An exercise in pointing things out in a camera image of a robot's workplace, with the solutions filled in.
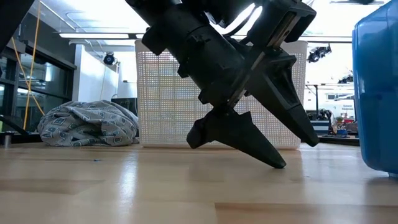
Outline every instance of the wooden tabletop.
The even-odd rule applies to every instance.
[[[275,170],[235,150],[0,149],[0,223],[397,223],[398,182],[358,147],[302,145]]]

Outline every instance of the white mesh crate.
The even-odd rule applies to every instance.
[[[307,45],[304,41],[282,44],[285,51],[297,57],[292,77],[301,102]],[[136,55],[141,144],[145,147],[189,147],[186,137],[193,122],[204,117],[212,106],[200,103],[199,87],[190,78],[177,74],[179,64],[168,51],[156,56],[137,40]],[[235,110],[239,114],[251,111],[254,124],[276,148],[299,147],[300,139],[252,96],[243,97]],[[227,147],[216,141],[206,146]]]

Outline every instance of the spotlight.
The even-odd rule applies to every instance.
[[[315,47],[310,51],[310,55],[308,56],[307,61],[309,63],[313,62],[318,62],[319,59],[326,57],[327,54],[331,53],[331,47],[330,44],[327,47]]]
[[[347,75],[343,77],[342,79],[338,80],[338,84],[347,84],[347,83],[353,83],[354,82],[354,76],[353,75]]]

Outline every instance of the yellow cable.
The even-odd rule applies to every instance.
[[[34,66],[35,56],[36,56],[37,34],[39,33],[40,6],[41,6],[41,3],[39,3],[39,6],[37,7],[37,23],[36,23],[35,43],[33,45],[33,58],[32,58],[32,65],[30,66],[29,86],[28,86],[26,108],[25,108],[25,119],[24,119],[24,129],[25,130],[26,130],[27,114],[28,114],[28,110],[29,110],[30,86],[32,84],[33,66]]]
[[[19,59],[19,54],[18,54],[18,51],[17,51],[17,47],[16,47],[16,45],[15,45],[15,40],[14,40],[13,37],[11,37],[11,40],[12,40],[12,44],[13,44],[13,46],[14,46],[14,51],[15,51],[15,55],[16,55],[16,57],[17,57],[17,61],[18,61],[18,64],[19,64],[19,68],[21,69],[22,74],[24,74],[24,78],[25,78],[25,83],[26,83],[26,85],[29,87],[29,83],[27,82],[27,79],[26,79],[26,74],[25,74],[24,67],[22,66],[21,60]],[[37,105],[37,107],[39,108],[40,112],[42,113],[42,115],[44,115],[45,113],[44,113],[44,111],[42,110],[42,108],[40,107],[39,102],[36,100],[35,95],[32,95],[32,97],[33,97],[33,100],[36,102],[36,105]]]

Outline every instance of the crumpled cloth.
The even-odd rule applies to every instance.
[[[127,146],[138,143],[138,118],[106,100],[71,101],[50,110],[37,127],[49,146]]]

